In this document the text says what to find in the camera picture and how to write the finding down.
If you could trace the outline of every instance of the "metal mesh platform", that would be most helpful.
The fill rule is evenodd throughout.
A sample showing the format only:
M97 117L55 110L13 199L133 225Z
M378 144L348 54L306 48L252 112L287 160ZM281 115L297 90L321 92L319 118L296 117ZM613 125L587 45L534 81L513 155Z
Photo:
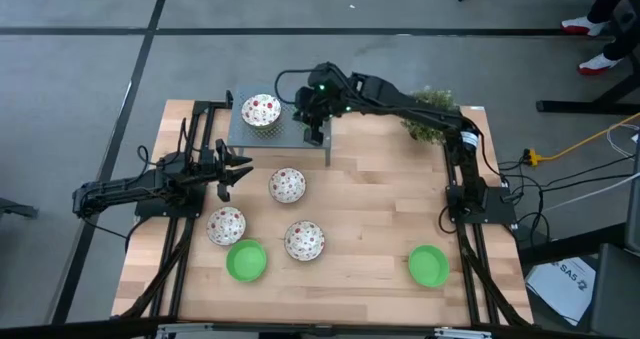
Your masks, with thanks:
M331 163L331 121L325 122L322 127L324 141L322 146L314 146L304 142L304 130L306 125L294 121L293 113L295 107L291 104L282 105L280 117L273 126L265 129L256 129L249 126L242 119L242 104L257 94L273 95L273 87L268 85L239 86L236 88L233 98L233 108L231 110L231 124L229 126L229 137L227 146L239 149L242 155L244 148L287 148L287 149L322 149L325 151L325 165ZM294 96L286 90L281 92L283 98L293 98Z

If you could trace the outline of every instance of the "black pants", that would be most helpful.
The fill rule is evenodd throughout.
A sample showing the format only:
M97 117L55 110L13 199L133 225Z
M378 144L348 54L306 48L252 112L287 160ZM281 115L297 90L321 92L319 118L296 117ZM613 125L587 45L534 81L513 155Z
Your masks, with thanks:
M613 10L616 8L621 0L596 0L591 7L587 19L592 23L604 23L609 21ZM640 39L640 30L637 26L638 22L634 22L633 26L629 28L620 37L616 38L611 44L604 46L602 53L604 57L609 60L618 60L626 57L633 49L638 45Z

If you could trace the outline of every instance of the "paper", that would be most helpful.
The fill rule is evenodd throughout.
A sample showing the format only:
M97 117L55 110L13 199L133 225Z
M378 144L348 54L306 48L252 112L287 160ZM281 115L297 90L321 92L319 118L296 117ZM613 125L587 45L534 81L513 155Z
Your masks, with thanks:
M595 270L572 258L535 266L527 276L527 287L576 326L591 303L595 279Z

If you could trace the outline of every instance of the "white sneaker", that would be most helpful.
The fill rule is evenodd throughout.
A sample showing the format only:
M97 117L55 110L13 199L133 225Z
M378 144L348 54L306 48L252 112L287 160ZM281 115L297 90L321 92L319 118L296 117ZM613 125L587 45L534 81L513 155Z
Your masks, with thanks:
M600 54L578 65L578 72L582 75L598 75L607 71L609 68L613 68L620 60L609 60L604 57L604 54Z
M586 34L588 36L598 36L607 25L604 23L592 23L587 17L569 19L562 22L562 30L567 34Z

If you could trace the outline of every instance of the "wooden tabletop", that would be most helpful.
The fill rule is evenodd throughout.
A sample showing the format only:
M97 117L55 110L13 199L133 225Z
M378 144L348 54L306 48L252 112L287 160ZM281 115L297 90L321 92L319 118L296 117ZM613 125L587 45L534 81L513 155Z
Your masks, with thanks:
M175 151L180 121L191 117L193 103L167 102L154 160ZM484 109L465 107L462 112L486 134L487 157L496 167ZM215 139L226 138L229 118L229 110L216 110L212 145ZM204 118L198 128L203 130ZM334 119L331 141L329 168L325 168L324 152L319 150L247 149L245 155L253 158L255 169L230 188L231 202L222 203L216 196L215 183L210 186L193 233L179 319L470 324L457 238L443 233L437 225L447 184L442 147L414 141L397 117L359 114ZM478 164L487 183L498 185L497 176L481 160ZM297 203L280 204L269 195L269 177L282 167L297 168L307 178L307 191ZM267 252L267 269L255 282L235 281L225 268L229 248L215 245L207 237L207 219L214 210L227 205L240 209L247 218L244 238L258 240ZM317 223L326 236L325 250L311 262L296 261L284 250L284 233L299 220ZM114 314L128 309L156 274L167 223L167 218L152 218L133 235ZM513 238L500 225L484 225L483 229L495 282L520 315L532 321ZM467 231L473 240L470 226ZM451 274L439 288L422 287L409 275L407 256L421 244L435 245L449 258ZM167 283L161 309L165 314L173 275ZM477 278L476 292L481 319L487 321Z

